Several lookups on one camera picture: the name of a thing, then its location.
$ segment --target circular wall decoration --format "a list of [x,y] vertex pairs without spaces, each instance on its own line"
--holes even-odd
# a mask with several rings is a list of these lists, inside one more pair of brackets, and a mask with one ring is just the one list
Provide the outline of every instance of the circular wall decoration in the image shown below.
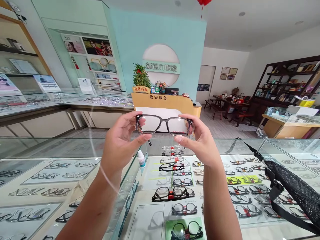
[[[154,44],[148,47],[143,53],[143,60],[149,61],[157,61],[157,62],[164,62],[164,63],[177,63],[179,64],[179,71],[180,71],[180,61],[175,53],[175,51],[167,45],[164,44]],[[155,72],[155,71],[148,71],[146,69],[149,79],[151,83],[154,85],[157,81],[166,82],[168,86],[173,85],[179,78],[179,71],[177,73],[166,73],[166,72]]]

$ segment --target cleaning spray bottle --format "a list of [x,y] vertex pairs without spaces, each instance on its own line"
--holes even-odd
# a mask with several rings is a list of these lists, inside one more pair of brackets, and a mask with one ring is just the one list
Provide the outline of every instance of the cleaning spray bottle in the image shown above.
[[139,164],[140,164],[140,171],[141,171],[141,174],[143,173],[143,170],[146,166],[146,161],[144,159],[144,155],[142,153],[141,150],[138,151],[138,160],[139,160]]

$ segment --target black mesh bag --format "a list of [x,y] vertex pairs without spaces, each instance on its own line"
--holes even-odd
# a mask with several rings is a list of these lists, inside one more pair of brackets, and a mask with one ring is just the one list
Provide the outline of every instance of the black mesh bag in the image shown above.
[[[225,152],[226,154],[233,150],[238,139],[246,144],[241,138],[236,138],[230,149]],[[246,145],[254,153],[254,156],[268,167],[265,169],[265,174],[271,181],[269,197],[271,199],[272,209],[288,222],[316,235],[320,235],[320,195],[305,181],[290,172],[287,168],[276,162],[264,160],[263,156],[256,149],[248,144]],[[292,215],[274,202],[274,200],[283,192],[284,188],[297,202],[312,223],[307,223]]]

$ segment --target white box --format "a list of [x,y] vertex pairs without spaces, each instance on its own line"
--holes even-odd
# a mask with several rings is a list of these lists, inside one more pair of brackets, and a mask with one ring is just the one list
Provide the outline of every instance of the white box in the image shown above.
[[287,112],[291,114],[314,116],[317,114],[318,109],[290,105],[287,108]]

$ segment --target display shelf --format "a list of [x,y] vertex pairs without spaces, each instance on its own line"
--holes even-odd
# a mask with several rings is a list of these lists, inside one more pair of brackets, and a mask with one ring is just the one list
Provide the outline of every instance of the display shelf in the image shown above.
[[38,57],[38,55],[35,54],[35,53],[22,52],[22,51],[19,51],[18,49],[12,48],[12,47],[3,47],[3,46],[0,46],[0,51]]

